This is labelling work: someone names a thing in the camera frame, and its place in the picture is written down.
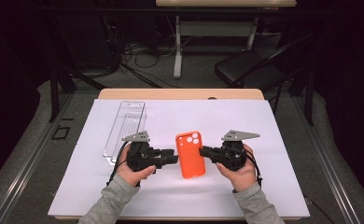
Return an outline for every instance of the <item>clear plastic container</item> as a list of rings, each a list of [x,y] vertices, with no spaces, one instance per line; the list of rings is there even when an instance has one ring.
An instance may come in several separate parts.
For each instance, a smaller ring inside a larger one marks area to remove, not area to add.
[[[115,159],[123,145],[122,138],[142,132],[145,129],[147,112],[144,102],[123,101],[113,123],[103,152],[104,157]]]

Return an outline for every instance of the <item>gray sweater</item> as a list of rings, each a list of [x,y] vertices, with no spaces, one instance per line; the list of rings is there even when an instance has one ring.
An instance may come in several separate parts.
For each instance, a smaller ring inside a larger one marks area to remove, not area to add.
[[[109,185],[101,191],[103,197],[80,218],[80,224],[114,224],[132,197],[138,192],[139,187],[132,187],[119,175],[115,175]],[[238,193],[233,193],[249,224],[256,223],[284,223],[278,216],[274,205],[266,200],[266,195],[258,183]]]

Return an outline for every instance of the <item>phone case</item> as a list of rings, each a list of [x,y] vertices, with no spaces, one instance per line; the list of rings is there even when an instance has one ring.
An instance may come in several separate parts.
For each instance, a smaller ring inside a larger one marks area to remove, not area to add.
[[[179,155],[182,176],[186,179],[205,174],[204,157],[199,148],[203,147],[202,136],[199,132],[180,133],[175,138]]]

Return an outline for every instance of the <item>white paper sheet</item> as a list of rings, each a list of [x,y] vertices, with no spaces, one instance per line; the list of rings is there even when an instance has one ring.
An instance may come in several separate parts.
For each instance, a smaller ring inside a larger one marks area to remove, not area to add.
[[[83,216],[101,197],[112,173],[102,156],[120,100],[96,100],[65,172],[50,216]],[[259,133],[243,142],[254,149],[262,189],[280,217],[308,217],[307,205],[293,171],[273,112],[259,100],[145,100],[146,130],[154,148],[175,149],[179,133],[199,131],[203,144],[220,147],[229,130]],[[170,164],[141,182],[140,191],[120,218],[243,218],[232,186],[209,159],[206,174],[184,179],[179,164]]]

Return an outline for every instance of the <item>hand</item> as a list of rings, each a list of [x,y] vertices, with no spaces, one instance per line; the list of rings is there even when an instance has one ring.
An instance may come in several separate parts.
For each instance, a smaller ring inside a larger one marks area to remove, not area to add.
[[[253,150],[246,144],[244,144],[244,149],[248,152],[252,153]],[[256,170],[255,165],[251,160],[246,160],[245,166],[240,168],[238,171],[231,171],[226,168],[222,163],[217,163],[217,168],[222,175],[228,178],[231,181],[231,184],[234,186],[234,189],[237,192],[243,191],[251,187],[257,181],[256,178]]]
[[[153,174],[156,170],[156,166],[149,166],[146,169],[138,172],[134,172],[127,165],[127,152],[130,150],[130,145],[126,146],[120,155],[119,167],[116,173],[123,178],[129,185],[135,187],[139,181],[146,179]]]

